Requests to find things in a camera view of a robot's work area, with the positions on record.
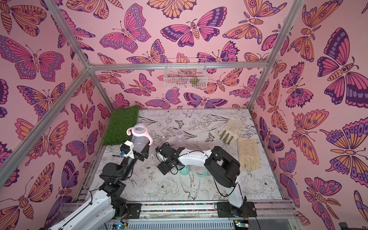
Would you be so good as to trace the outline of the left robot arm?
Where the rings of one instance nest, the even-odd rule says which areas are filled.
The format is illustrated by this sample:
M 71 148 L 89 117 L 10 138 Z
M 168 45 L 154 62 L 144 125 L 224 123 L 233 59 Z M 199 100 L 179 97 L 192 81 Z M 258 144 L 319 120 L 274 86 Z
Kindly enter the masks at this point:
M 133 150 L 135 144 L 126 141 L 120 148 L 124 154 L 120 164 L 107 163 L 100 178 L 103 183 L 87 201 L 60 222 L 44 230 L 96 230 L 112 219 L 124 222 L 139 219 L 141 204 L 129 204 L 121 197 L 126 184 L 124 183 L 133 172 L 138 160 L 148 158 L 151 142 L 142 151 Z

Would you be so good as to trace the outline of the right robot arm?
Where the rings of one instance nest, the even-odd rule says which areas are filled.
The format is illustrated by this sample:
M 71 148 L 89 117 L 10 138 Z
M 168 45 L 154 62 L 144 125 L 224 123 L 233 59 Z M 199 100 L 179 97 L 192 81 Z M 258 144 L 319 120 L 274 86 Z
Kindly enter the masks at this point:
M 241 208 L 244 199 L 239 185 L 240 163 L 222 147 L 215 146 L 211 150 L 190 150 L 186 148 L 172 148 L 167 142 L 155 149 L 157 158 L 161 161 L 158 169 L 163 175 L 176 169 L 180 174 L 189 174 L 190 166 L 204 167 L 205 176 L 212 176 L 215 187 L 221 185 L 227 188 L 230 205 Z

